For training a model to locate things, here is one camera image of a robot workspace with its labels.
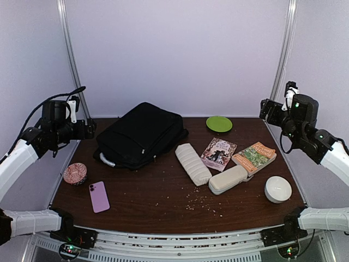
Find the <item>black student backpack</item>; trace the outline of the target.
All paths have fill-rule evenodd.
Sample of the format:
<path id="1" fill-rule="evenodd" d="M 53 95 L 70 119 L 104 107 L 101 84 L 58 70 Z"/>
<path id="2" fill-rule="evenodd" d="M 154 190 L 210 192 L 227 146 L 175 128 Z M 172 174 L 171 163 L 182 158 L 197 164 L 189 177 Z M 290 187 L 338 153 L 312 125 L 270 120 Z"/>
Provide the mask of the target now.
<path id="1" fill-rule="evenodd" d="M 181 115 L 143 102 L 96 137 L 93 158 L 112 168 L 137 170 L 168 153 L 188 134 Z"/>

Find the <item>pink smartphone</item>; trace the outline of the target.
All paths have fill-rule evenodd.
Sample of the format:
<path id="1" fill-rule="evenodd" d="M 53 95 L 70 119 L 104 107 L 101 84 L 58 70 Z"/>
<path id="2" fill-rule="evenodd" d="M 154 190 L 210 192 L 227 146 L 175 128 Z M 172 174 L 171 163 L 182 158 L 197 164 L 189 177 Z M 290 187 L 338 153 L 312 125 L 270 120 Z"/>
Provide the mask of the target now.
<path id="1" fill-rule="evenodd" d="M 94 213 L 101 213 L 110 209 L 110 203 L 103 181 L 90 184 L 89 193 Z"/>

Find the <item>beige fabric pencil pouch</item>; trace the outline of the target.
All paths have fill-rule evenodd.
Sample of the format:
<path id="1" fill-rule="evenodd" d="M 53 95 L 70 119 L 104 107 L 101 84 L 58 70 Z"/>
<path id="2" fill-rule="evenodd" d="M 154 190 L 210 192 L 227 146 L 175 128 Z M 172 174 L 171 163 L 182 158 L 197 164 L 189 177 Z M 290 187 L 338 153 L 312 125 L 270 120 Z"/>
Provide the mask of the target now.
<path id="1" fill-rule="evenodd" d="M 212 177 L 190 143 L 178 145 L 175 154 L 180 164 L 196 186 L 207 184 Z"/>

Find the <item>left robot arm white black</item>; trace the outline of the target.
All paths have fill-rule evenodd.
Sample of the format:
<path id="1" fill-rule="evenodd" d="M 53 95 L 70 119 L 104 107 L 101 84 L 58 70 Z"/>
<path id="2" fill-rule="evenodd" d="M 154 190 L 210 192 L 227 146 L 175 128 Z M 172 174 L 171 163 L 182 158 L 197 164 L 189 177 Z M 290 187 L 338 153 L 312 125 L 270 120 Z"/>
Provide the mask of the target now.
<path id="1" fill-rule="evenodd" d="M 1 197 L 17 179 L 48 151 L 55 157 L 72 140 L 94 138 L 95 122 L 78 120 L 78 96 L 68 100 L 48 99 L 38 105 L 41 118 L 35 126 L 24 126 L 8 153 L 1 159 Z M 60 240 L 81 244 L 70 213 L 61 209 L 41 211 L 1 210 L 1 244 L 15 236 L 51 231 Z"/>

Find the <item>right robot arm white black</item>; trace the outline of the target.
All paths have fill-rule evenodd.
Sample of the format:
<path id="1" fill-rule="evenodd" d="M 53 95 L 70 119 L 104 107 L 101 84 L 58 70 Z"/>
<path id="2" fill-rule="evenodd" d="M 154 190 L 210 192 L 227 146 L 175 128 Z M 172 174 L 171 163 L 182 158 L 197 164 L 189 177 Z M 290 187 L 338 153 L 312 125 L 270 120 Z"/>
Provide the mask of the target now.
<path id="1" fill-rule="evenodd" d="M 280 127 L 281 136 L 291 142 L 291 150 L 302 150 L 316 164 L 325 167 L 348 184 L 348 148 L 343 139 L 325 129 L 317 129 L 318 102 L 295 94 L 285 105 L 264 99 L 260 118 Z M 348 234 L 348 208 L 315 209 L 299 207 L 287 215 L 279 235 L 291 241 L 301 230 L 323 229 Z"/>

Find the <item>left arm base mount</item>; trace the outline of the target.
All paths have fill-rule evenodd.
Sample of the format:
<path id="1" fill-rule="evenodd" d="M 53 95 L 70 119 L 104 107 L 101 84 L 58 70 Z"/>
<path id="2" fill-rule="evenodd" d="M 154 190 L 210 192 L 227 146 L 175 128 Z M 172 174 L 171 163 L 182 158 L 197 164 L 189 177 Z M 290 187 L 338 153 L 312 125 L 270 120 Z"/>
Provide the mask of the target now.
<path id="1" fill-rule="evenodd" d="M 83 249 L 89 250 L 95 246 L 98 233 L 95 230 L 75 228 L 68 236 L 62 230 L 50 231 L 50 238 L 62 242 L 58 247 L 58 255 L 66 261 L 76 259 Z"/>

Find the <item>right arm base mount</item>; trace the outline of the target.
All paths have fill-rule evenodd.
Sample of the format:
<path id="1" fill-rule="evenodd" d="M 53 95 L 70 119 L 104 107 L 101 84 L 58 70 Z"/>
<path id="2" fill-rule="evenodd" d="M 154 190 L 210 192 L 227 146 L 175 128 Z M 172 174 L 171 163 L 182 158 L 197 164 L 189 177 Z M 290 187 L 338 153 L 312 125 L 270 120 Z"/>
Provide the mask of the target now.
<path id="1" fill-rule="evenodd" d="M 308 236 L 306 230 L 288 230 L 285 226 L 264 229 L 260 232 L 265 247 L 276 246 L 284 259 L 296 259 L 300 254 L 300 240 Z"/>

